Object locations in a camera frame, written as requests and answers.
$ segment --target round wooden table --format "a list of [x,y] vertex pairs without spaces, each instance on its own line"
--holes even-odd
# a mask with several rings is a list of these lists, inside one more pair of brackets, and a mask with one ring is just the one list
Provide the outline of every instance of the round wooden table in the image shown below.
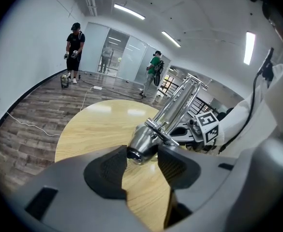
[[[98,102],[75,115],[63,130],[55,153],[55,162],[103,148],[127,145],[137,125],[158,110],[127,100]],[[137,166],[127,162],[122,188],[127,191],[129,209],[150,230],[163,230],[170,187],[157,162]]]

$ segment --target gray wood plank floor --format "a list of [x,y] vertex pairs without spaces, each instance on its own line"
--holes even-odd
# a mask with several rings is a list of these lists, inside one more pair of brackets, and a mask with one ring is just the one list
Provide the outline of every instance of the gray wood plank floor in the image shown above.
[[[100,74],[84,74],[81,80],[106,89],[88,92],[84,107],[110,100],[125,99],[142,102],[160,109],[166,98],[155,102],[156,90],[150,89],[146,98],[139,96],[141,85]],[[82,105],[85,92],[91,88],[82,81],[68,88],[61,88],[60,75],[52,78],[29,94],[11,112],[21,122],[36,125],[48,133],[61,134],[67,123],[76,115]],[[33,176],[54,163],[59,137],[49,137],[42,131],[21,125],[7,117],[0,128],[0,190],[9,195]]]

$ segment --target railing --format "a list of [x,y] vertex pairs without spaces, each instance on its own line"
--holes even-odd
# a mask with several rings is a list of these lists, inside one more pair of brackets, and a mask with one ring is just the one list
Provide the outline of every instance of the railing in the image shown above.
[[[160,91],[165,93],[167,96],[170,97],[178,89],[178,87],[179,87],[179,85],[174,84],[174,83],[164,79],[163,83],[160,87]],[[205,113],[205,112],[208,112],[208,111],[212,111],[215,116],[218,115],[218,112],[216,111],[216,109],[211,107],[209,104],[204,102],[199,97],[196,97],[196,99],[194,100],[188,114],[190,116],[194,117],[196,114]]]

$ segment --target green shirt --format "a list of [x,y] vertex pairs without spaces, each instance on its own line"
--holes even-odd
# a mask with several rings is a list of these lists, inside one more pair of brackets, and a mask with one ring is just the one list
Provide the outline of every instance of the green shirt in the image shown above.
[[[160,62],[161,60],[160,60],[160,58],[159,57],[154,57],[152,60],[151,60],[151,64],[153,64],[154,65],[154,67],[155,66],[157,66],[158,65],[158,63]],[[149,71],[148,71],[148,74],[153,74],[154,73],[154,67],[153,68],[151,68],[151,69],[149,69]]]

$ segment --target glove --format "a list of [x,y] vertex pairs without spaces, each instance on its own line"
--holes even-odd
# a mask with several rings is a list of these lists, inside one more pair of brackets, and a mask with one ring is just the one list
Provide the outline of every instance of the glove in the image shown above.
[[72,57],[72,58],[76,58],[77,56],[78,56],[78,51],[75,50],[75,51],[72,53],[71,57]]
[[69,57],[69,52],[66,52],[66,54],[64,55],[64,59],[67,59]]

